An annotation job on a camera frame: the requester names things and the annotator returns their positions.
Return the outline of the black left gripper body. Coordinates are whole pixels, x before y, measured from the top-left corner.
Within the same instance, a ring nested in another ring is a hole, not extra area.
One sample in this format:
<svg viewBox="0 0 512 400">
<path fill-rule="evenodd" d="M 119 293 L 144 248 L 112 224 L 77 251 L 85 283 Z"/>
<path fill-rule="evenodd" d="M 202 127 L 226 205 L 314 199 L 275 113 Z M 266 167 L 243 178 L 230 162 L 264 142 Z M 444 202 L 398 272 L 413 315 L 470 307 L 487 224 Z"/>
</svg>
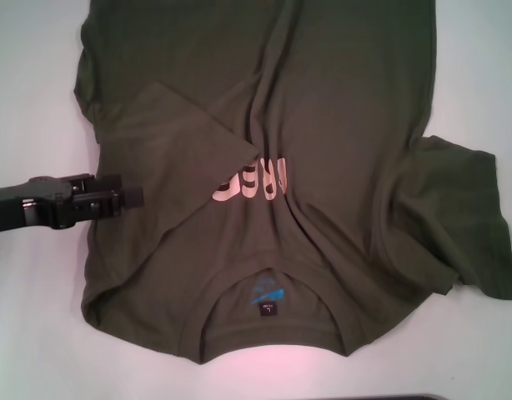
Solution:
<svg viewBox="0 0 512 400">
<path fill-rule="evenodd" d="M 73 185 L 65 179 L 36 177 L 0 188 L 0 232 L 43 226 L 66 229 L 72 217 Z"/>
</svg>

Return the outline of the dark green printed t-shirt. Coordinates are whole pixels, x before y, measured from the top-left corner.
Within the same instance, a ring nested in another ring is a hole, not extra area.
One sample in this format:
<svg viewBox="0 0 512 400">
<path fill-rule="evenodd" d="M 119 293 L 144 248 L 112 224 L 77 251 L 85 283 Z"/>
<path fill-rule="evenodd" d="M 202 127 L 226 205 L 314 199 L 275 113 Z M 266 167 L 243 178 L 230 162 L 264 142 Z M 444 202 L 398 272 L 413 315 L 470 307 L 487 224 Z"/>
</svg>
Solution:
<svg viewBox="0 0 512 400">
<path fill-rule="evenodd" d="M 74 93 L 98 173 L 97 330 L 202 364 L 348 356 L 456 284 L 512 301 L 492 154 L 426 136 L 435 0 L 90 0 Z"/>
</svg>

